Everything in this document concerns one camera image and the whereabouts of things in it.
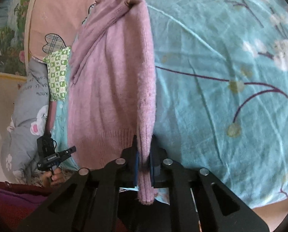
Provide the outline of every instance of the heart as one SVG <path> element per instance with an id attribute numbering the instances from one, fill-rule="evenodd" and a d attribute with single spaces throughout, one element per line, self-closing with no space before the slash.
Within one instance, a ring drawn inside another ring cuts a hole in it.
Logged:
<path id="1" fill-rule="evenodd" d="M 45 36 L 46 45 L 43 46 L 42 50 L 46 54 L 51 54 L 55 51 L 66 48 L 64 40 L 57 34 L 47 34 Z"/>

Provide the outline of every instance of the human hand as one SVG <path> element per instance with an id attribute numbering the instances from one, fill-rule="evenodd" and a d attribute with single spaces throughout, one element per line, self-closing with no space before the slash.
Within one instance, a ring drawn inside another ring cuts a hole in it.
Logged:
<path id="1" fill-rule="evenodd" d="M 51 171 L 45 172 L 41 176 L 41 180 L 44 187 L 55 187 L 65 182 L 61 168 L 59 167 L 54 170 L 54 175 L 52 175 Z"/>

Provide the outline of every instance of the pillow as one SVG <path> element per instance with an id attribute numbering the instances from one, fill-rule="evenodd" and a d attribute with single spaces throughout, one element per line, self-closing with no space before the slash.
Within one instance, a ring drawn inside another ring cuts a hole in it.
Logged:
<path id="1" fill-rule="evenodd" d="M 44 58 L 48 65 L 51 101 L 64 101 L 67 92 L 66 73 L 70 47 L 53 52 Z"/>
<path id="2" fill-rule="evenodd" d="M 27 81 L 14 103 L 7 137 L 0 161 L 6 178 L 29 183 L 38 162 L 37 138 L 43 135 L 49 108 L 49 86 L 46 65 L 31 59 Z"/>

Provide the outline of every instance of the white paw print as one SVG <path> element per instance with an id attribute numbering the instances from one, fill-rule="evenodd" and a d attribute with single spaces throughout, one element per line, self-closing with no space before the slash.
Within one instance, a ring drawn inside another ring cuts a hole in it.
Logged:
<path id="1" fill-rule="evenodd" d="M 10 171 L 12 169 L 12 163 L 11 163 L 12 156 L 9 154 L 5 161 L 7 162 L 7 164 L 6 164 L 7 170 Z"/>

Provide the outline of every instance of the purple cloth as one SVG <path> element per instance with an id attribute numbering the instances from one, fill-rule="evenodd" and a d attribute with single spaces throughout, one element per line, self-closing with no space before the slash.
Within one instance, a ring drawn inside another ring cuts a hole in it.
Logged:
<path id="1" fill-rule="evenodd" d="M 7 202 L 17 207 L 36 209 L 46 198 L 42 195 L 16 194 L 0 189 L 0 202 Z"/>

